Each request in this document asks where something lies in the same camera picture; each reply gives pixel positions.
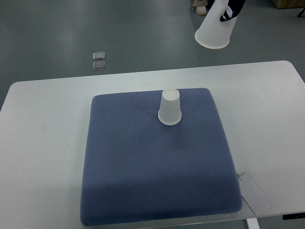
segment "person's foot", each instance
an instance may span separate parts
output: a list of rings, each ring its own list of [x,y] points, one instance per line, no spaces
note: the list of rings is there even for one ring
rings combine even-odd
[[[200,16],[205,16],[208,14],[205,6],[195,6],[195,9],[196,9],[197,14]]]

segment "white table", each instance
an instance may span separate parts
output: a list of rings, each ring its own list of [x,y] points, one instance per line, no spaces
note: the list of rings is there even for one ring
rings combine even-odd
[[[98,94],[208,88],[236,172],[249,174],[272,208],[108,225],[154,227],[305,211],[305,84],[289,62],[18,82],[0,112],[0,228],[83,228],[82,170],[91,100]]]

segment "gray floor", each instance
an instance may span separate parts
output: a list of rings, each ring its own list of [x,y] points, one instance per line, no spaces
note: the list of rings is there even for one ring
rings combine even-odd
[[[17,81],[277,60],[290,61],[305,80],[301,9],[278,10],[271,0],[247,0],[229,45],[209,50],[194,39],[204,17],[188,5],[189,0],[1,0],[0,108]],[[105,70],[92,70],[96,51],[106,52]],[[304,219],[272,217],[259,223],[262,229],[305,227]]]

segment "seat cushion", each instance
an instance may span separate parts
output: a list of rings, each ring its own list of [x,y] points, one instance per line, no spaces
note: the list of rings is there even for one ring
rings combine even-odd
[[[181,121],[158,119],[162,91],[93,98],[82,192],[85,226],[239,211],[242,198],[208,89],[179,89]]]

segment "white paper cup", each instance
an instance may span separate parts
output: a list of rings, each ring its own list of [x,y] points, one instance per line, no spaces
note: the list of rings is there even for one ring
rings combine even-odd
[[[237,17],[229,21],[220,21],[226,11],[229,0],[216,0],[195,33],[196,41],[208,49],[222,49],[230,41]]]
[[[162,91],[158,117],[160,122],[165,125],[175,125],[180,122],[182,114],[178,90],[169,88]]]

